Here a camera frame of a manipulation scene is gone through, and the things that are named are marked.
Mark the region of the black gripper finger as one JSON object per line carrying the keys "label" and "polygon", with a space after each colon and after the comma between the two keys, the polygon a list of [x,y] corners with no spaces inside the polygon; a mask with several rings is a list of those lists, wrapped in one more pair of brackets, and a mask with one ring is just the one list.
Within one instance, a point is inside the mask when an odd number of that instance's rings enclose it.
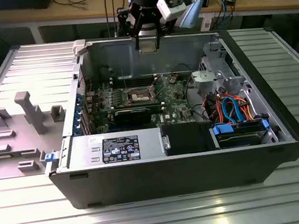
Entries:
{"label": "black gripper finger", "polygon": [[156,36],[156,48],[159,49],[160,38],[163,36],[162,26],[161,26],[161,13],[157,8],[153,9],[144,9],[141,12],[142,22],[142,31],[145,32],[145,35],[155,35]]}
{"label": "black gripper finger", "polygon": [[[144,13],[137,7],[119,8],[117,9],[117,18],[120,28],[124,35],[134,38],[135,49],[139,50],[139,33],[144,24]],[[128,18],[134,18],[134,24],[131,26]]]}

